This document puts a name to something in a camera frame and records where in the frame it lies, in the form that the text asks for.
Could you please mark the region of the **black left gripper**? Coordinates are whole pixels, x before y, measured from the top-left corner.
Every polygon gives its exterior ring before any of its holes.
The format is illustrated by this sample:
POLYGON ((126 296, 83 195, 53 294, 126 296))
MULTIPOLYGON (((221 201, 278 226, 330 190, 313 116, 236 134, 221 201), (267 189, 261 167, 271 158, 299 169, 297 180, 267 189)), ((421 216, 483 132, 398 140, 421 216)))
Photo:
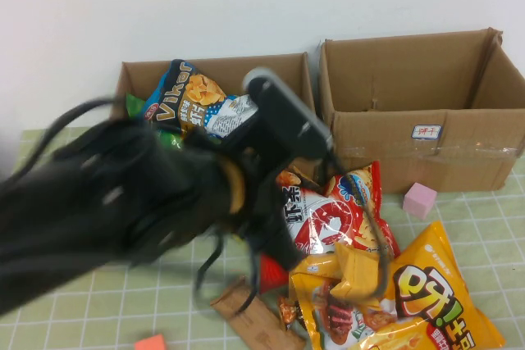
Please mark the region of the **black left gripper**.
POLYGON ((266 254, 284 270, 293 270, 302 260, 282 215, 285 199, 276 179, 288 166, 275 157, 248 152, 245 157, 249 188, 247 223, 241 235, 248 243, 265 243, 266 254))

